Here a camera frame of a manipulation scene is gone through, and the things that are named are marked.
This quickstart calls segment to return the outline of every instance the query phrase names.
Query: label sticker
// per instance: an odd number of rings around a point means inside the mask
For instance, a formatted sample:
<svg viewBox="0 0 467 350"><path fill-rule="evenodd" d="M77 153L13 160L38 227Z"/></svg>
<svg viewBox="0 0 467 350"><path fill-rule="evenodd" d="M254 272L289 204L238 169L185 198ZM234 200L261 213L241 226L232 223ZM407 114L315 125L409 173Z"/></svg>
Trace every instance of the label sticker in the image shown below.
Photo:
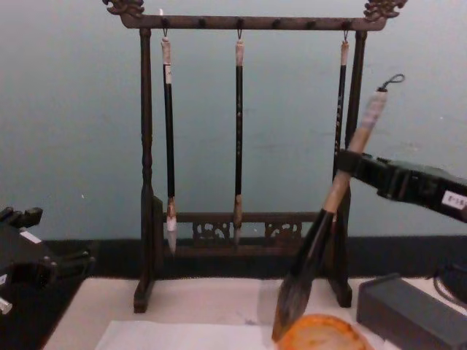
<svg viewBox="0 0 467 350"><path fill-rule="evenodd" d="M379 96L374 98L374 100L366 107L360 126L363 128L373 129L384 107L385 101L382 98L379 98Z"/></svg>
<svg viewBox="0 0 467 350"><path fill-rule="evenodd" d="M467 205L467 197L464 195L458 195L451 191L446 191L444 193L442 203L445 206L462 210Z"/></svg>
<svg viewBox="0 0 467 350"><path fill-rule="evenodd" d="M170 65L166 66L166 84L171 84L172 83L172 70L170 68Z"/></svg>
<svg viewBox="0 0 467 350"><path fill-rule="evenodd" d="M28 232L28 231L23 231L23 232L20 232L20 235L22 235L22 237L28 239L29 241L31 241L32 243L34 244L38 244L38 243L41 243L42 241L40 239L38 239L35 235L33 235L32 233Z"/></svg>

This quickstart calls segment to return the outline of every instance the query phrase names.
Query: rack foot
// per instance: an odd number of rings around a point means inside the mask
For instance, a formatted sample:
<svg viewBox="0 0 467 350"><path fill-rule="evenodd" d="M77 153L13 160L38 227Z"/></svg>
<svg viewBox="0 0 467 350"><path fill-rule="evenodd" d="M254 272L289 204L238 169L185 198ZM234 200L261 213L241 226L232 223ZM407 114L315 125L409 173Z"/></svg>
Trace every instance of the rack foot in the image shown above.
<svg viewBox="0 0 467 350"><path fill-rule="evenodd" d="M153 292L155 279L163 268L163 204L153 196L151 211L152 232L142 236L142 276L134 292L134 313L143 314Z"/></svg>
<svg viewBox="0 0 467 350"><path fill-rule="evenodd" d="M347 223L349 221L350 191L347 191L333 222L331 238L325 250L324 273L327 276L337 303L342 308L352 306L352 288L349 281L347 258Z"/></svg>
<svg viewBox="0 0 467 350"><path fill-rule="evenodd" d="M134 292L133 308L135 314L143 314L147 310L151 293L153 292L154 280L150 280L147 283L139 281L138 287Z"/></svg>

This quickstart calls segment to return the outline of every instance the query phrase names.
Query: carved dragon finial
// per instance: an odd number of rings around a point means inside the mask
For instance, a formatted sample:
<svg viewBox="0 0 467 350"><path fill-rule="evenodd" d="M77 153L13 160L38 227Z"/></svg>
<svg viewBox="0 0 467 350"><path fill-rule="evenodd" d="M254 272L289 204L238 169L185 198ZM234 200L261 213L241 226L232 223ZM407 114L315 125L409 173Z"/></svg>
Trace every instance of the carved dragon finial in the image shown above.
<svg viewBox="0 0 467 350"><path fill-rule="evenodd" d="M104 4L112 3L112 7L108 7L107 11L113 15L130 15L135 18L142 18L144 7L143 0L102 0Z"/></svg>
<svg viewBox="0 0 467 350"><path fill-rule="evenodd" d="M395 8L401 9L406 3L407 0L368 0L363 14L368 22L375 22L380 18L394 18L399 16Z"/></svg>

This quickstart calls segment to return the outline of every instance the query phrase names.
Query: brush handle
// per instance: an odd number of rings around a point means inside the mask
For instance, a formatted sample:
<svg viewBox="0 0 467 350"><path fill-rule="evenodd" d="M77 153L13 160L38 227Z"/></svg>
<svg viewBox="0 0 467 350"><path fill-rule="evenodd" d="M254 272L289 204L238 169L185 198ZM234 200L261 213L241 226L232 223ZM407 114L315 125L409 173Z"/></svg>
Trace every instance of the brush handle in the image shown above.
<svg viewBox="0 0 467 350"><path fill-rule="evenodd" d="M368 140L370 138L373 127L376 124L382 110L385 107L387 100L387 91L376 91L370 98L368 105L365 110L365 114L360 123L360 126L355 131L348 150L354 153L362 154ZM334 177L331 190L328 193L323 209L327 212L335 214L337 209L342 202L347 188L349 187L350 179L352 175L345 171L337 171Z"/></svg>
<svg viewBox="0 0 467 350"><path fill-rule="evenodd" d="M163 94L166 110L166 149L167 149L167 230L177 229L177 215L175 211L175 166L174 166L174 116L172 109L172 72L171 45L169 38L162 38L163 57Z"/></svg>
<svg viewBox="0 0 467 350"><path fill-rule="evenodd" d="M302 271L306 271L310 281L316 276L320 262L323 260L325 242L331 234L333 217L333 213L324 209L320 210L296 255L290 274L298 276Z"/></svg>
<svg viewBox="0 0 467 350"><path fill-rule="evenodd" d="M337 156L341 150L341 134L342 134L342 114L344 111L344 93L345 93L345 74L347 71L347 54L349 52L349 43L342 42L341 46L341 70L339 75L339 92L337 97L337 114L336 114L336 138L334 140L334 162L333 162L333 178L337 173Z"/></svg>
<svg viewBox="0 0 467 350"><path fill-rule="evenodd" d="M242 226L242 153L243 153L243 55L244 42L239 39L235 45L236 61L236 138L235 138L235 201L233 206L233 227L236 244Z"/></svg>

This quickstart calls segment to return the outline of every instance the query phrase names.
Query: orange dish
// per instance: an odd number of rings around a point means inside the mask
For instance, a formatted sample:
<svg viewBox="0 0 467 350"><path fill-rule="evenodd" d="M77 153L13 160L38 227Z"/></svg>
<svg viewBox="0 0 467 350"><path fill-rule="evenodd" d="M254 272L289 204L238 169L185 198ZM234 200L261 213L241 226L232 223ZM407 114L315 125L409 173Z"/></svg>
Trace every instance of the orange dish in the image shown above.
<svg viewBox="0 0 467 350"><path fill-rule="evenodd" d="M329 315L301 317L277 343L279 350L374 350L351 324Z"/></svg>

